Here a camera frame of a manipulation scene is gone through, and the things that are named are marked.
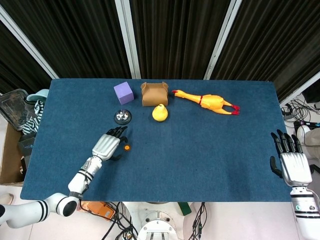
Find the green object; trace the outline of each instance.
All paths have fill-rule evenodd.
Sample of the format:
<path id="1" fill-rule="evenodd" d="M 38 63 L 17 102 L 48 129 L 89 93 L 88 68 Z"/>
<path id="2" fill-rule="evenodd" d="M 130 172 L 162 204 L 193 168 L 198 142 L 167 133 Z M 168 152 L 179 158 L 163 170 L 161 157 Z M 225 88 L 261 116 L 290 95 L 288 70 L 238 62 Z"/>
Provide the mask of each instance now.
<path id="1" fill-rule="evenodd" d="M 189 207 L 189 204 L 187 202 L 179 201 L 178 204 L 179 204 L 179 207 L 181 209 L 183 216 L 186 216 L 191 213 L 191 208 Z"/>

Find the blue table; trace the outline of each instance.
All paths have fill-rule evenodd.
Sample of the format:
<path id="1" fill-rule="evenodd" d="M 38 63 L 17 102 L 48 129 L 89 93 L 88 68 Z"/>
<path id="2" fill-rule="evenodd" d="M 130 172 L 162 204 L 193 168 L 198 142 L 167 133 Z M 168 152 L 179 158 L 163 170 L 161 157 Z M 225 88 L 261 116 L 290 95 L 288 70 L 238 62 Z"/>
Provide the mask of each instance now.
<path id="1" fill-rule="evenodd" d="M 169 117 L 159 123 L 152 119 L 153 107 L 142 107 L 140 85 L 162 80 L 127 80 L 135 100 L 121 106 L 113 86 L 124 81 L 52 81 L 23 199 L 44 199 L 56 192 L 68 195 L 68 183 L 100 136 L 117 126 L 115 112 L 125 108 L 132 113 L 125 132 L 131 151 L 119 161 L 103 163 L 84 200 L 290 201 L 290 189 L 269 166 L 270 156 L 277 155 L 270 132 L 285 131 L 271 82 L 165 80 L 170 91 L 220 95 L 241 109 L 239 116 L 217 114 L 170 93 Z M 123 145 L 117 152 L 123 152 Z"/>

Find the black curtain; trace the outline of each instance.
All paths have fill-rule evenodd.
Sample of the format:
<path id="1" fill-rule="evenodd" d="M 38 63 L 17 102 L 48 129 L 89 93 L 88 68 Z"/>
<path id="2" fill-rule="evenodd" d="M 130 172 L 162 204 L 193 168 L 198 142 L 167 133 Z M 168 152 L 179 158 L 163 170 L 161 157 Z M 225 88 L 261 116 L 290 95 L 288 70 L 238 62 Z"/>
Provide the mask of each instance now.
<path id="1" fill-rule="evenodd" d="M 203 79 L 229 0 L 130 0 L 143 79 Z"/>
<path id="2" fill-rule="evenodd" d="M 51 78 L 0 22 L 0 93 L 24 89 L 29 94 L 50 86 Z"/>
<path id="3" fill-rule="evenodd" d="M 0 0 L 60 78 L 131 78 L 114 0 Z"/>
<path id="4" fill-rule="evenodd" d="M 283 100 L 319 70 L 319 1 L 243 0 L 211 79 L 274 82 Z"/>

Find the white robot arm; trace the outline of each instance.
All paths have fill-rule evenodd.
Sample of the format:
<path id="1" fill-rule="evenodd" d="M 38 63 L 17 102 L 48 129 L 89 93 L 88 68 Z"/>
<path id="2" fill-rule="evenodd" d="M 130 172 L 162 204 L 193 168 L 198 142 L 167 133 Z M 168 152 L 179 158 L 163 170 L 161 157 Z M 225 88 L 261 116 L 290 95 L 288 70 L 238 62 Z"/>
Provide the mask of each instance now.
<path id="1" fill-rule="evenodd" d="M 295 135 L 291 138 L 280 130 L 277 130 L 277 133 L 280 139 L 274 133 L 271 133 L 271 136 L 280 158 L 281 170 L 277 168 L 273 156 L 270 158 L 271 170 L 292 187 L 291 201 L 302 236 L 306 240 L 320 240 L 319 198 L 307 188 L 312 182 L 308 159 Z"/>
<path id="2" fill-rule="evenodd" d="M 42 222 L 50 213 L 68 217 L 74 213 L 78 201 L 88 189 L 102 162 L 112 158 L 120 142 L 127 142 L 125 136 L 120 137 L 127 127 L 116 127 L 102 135 L 92 149 L 89 157 L 68 185 L 69 196 L 55 193 L 45 200 L 34 201 L 22 205 L 0 204 L 0 225 L 7 222 L 11 228 L 21 228 L 27 225 Z"/>

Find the orange device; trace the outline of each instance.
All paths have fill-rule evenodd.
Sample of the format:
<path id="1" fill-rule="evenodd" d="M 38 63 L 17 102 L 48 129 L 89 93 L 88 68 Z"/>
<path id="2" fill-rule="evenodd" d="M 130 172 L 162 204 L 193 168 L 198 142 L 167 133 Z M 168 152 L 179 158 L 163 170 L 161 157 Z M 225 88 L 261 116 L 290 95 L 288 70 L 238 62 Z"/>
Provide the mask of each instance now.
<path id="1" fill-rule="evenodd" d="M 123 149 L 126 151 L 126 152 L 129 152 L 131 150 L 131 146 L 129 144 L 126 144 L 124 145 Z"/>
<path id="2" fill-rule="evenodd" d="M 217 114 L 239 115 L 240 107 L 225 101 L 221 96 L 211 94 L 203 96 L 192 95 L 181 90 L 173 90 L 172 92 L 176 97 L 196 102 L 197 104 L 200 104 L 204 109 L 209 109 Z M 234 108 L 235 111 L 229 112 L 224 110 L 222 108 L 224 105 Z"/>
<path id="3" fill-rule="evenodd" d="M 111 220 L 116 213 L 111 206 L 103 201 L 83 201 L 81 206 L 93 214 L 102 216 L 108 220 Z"/>

